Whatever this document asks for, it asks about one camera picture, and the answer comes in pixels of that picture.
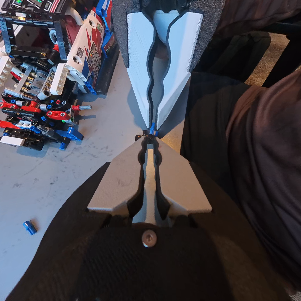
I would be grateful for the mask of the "grey desk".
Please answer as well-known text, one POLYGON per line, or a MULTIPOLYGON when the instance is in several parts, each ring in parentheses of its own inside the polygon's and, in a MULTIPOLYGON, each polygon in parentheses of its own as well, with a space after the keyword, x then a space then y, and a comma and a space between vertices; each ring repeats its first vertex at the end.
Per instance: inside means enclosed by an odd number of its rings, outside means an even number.
POLYGON ((84 94, 78 103, 92 109, 81 111, 84 139, 71 141, 66 150, 56 143, 42 151, 1 143, 1 300, 25 273, 64 202, 145 129, 121 55, 107 95, 84 94), (36 234, 25 230, 27 220, 36 234))

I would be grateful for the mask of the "brick model race car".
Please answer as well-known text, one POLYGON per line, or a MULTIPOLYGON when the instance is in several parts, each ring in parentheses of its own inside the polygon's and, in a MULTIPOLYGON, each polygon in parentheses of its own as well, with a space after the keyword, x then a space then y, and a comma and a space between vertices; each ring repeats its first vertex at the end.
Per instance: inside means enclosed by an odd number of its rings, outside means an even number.
POLYGON ((106 95, 119 56, 112 1, 1 1, 1 145, 82 141, 78 93, 106 95))

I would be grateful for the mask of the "black angled brick beam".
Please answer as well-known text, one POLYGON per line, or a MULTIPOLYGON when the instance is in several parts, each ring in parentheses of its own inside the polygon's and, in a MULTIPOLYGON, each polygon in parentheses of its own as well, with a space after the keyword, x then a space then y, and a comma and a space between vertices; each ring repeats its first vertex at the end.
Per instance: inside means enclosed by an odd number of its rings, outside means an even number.
POLYGON ((150 135, 150 134, 142 134, 142 137, 140 139, 138 139, 139 142, 141 142, 141 145, 149 145, 149 144, 153 144, 153 141, 156 137, 154 137, 154 135, 150 135))

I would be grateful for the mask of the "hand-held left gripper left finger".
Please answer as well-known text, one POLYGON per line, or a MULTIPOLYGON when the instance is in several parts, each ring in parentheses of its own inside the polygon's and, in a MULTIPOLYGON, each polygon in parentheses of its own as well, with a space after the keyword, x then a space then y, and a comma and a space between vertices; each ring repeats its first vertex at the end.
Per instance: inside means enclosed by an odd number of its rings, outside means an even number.
POLYGON ((140 137, 110 162, 88 210, 134 217, 143 205, 144 162, 145 137, 140 137))

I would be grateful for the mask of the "person's right hand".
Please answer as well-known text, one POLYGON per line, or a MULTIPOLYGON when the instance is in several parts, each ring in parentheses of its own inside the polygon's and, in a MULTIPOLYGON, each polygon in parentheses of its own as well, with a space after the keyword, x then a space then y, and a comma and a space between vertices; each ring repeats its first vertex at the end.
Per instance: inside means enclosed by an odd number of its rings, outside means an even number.
POLYGON ((169 57, 167 46, 164 44, 158 44, 155 52, 155 57, 158 59, 167 60, 169 57))

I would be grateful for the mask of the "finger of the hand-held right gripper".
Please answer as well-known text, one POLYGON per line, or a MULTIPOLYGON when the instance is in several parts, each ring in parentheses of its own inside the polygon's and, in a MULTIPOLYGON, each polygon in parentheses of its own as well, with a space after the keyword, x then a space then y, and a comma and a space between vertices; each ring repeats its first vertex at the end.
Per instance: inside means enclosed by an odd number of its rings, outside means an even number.
POLYGON ((143 12, 129 13, 127 26, 129 57, 127 72, 145 125, 150 128, 153 110, 152 62, 156 32, 153 22, 143 12))
POLYGON ((169 63, 163 78, 163 96, 156 109, 156 129, 167 119, 187 81, 203 20, 200 12, 184 12, 168 26, 166 46, 169 63))

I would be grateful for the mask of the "person's black trousers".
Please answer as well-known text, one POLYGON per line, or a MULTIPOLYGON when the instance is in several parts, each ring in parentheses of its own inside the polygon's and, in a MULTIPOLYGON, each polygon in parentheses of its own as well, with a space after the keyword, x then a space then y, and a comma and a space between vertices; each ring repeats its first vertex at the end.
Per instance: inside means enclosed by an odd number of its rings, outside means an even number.
POLYGON ((180 154, 203 169, 230 197, 235 191, 228 164, 226 127, 245 82, 271 43, 252 31, 213 38, 191 75, 180 154))

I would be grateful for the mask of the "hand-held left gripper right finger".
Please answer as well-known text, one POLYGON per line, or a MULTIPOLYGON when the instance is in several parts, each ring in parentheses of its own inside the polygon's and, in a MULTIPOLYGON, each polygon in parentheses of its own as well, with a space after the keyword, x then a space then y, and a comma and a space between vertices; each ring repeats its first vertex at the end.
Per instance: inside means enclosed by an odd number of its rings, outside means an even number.
POLYGON ((212 206, 189 161, 157 137, 154 155, 156 203, 161 219, 210 213, 212 206))

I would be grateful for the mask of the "person's right forearm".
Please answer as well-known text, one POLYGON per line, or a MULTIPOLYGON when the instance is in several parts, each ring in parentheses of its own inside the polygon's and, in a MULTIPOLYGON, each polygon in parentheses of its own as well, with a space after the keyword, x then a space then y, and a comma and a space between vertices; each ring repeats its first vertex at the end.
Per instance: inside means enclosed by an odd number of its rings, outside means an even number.
POLYGON ((214 37, 255 31, 300 13, 300 0, 226 0, 214 37))

